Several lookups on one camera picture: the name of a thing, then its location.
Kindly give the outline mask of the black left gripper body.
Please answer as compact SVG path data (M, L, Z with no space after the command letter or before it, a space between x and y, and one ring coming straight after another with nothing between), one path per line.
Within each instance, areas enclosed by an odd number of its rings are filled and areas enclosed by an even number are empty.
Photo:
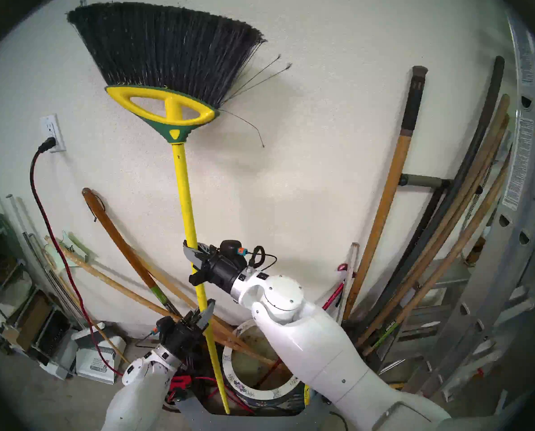
M158 320L159 346L178 359L186 359L200 342L205 330L189 330L185 321Z

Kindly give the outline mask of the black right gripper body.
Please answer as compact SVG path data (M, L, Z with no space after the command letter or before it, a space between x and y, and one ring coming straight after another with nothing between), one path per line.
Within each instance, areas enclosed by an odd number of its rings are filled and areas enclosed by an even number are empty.
M238 275L247 267L246 259L239 254L226 256L212 252L199 269L201 282L209 282L230 294Z

